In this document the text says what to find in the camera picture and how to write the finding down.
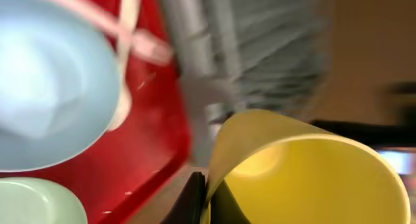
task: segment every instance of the light green cup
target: light green cup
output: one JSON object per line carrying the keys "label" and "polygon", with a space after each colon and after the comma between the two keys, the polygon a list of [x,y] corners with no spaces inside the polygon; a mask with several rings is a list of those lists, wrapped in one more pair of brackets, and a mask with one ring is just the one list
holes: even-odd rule
{"label": "light green cup", "polygon": [[1,224],[87,224],[78,198],[43,179],[0,179]]}

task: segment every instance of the red surface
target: red surface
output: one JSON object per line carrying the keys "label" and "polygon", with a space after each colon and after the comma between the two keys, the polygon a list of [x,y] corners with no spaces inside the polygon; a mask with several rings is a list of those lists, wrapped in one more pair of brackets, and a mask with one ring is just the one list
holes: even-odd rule
{"label": "red surface", "polygon": [[[118,11],[119,0],[94,1]],[[142,0],[139,27],[166,38],[162,22],[157,0]],[[189,132],[176,76],[174,65],[160,68],[131,58],[127,83],[133,108],[119,129],[63,164],[1,176],[55,181],[80,198],[89,223],[122,223],[187,159]]]}

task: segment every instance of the red tray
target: red tray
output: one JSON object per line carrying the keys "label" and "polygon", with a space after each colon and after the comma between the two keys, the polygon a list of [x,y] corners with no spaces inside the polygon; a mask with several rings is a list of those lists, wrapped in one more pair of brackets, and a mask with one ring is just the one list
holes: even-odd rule
{"label": "red tray", "polygon": [[[117,15],[120,0],[93,1]],[[139,27],[166,39],[158,0],[142,0]],[[142,85],[144,79],[150,80]],[[60,165],[0,176],[38,177],[69,188],[84,204],[89,223],[126,221],[182,166],[190,150],[175,66],[160,68],[131,57],[127,83],[133,107],[119,129]]]}

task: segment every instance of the light blue plate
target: light blue plate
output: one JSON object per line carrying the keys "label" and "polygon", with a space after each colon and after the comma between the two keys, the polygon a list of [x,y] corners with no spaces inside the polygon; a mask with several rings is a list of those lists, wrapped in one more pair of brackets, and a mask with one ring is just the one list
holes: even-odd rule
{"label": "light blue plate", "polygon": [[45,0],[0,0],[0,171],[82,153],[119,93],[114,51],[93,26]]}

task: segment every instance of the yellow cup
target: yellow cup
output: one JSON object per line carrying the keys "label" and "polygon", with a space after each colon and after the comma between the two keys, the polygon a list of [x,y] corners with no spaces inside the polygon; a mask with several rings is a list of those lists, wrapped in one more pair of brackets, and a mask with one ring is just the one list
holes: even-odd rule
{"label": "yellow cup", "polygon": [[253,224],[410,223],[403,182],[376,151],[266,110],[223,125],[209,169],[205,204],[225,180]]}

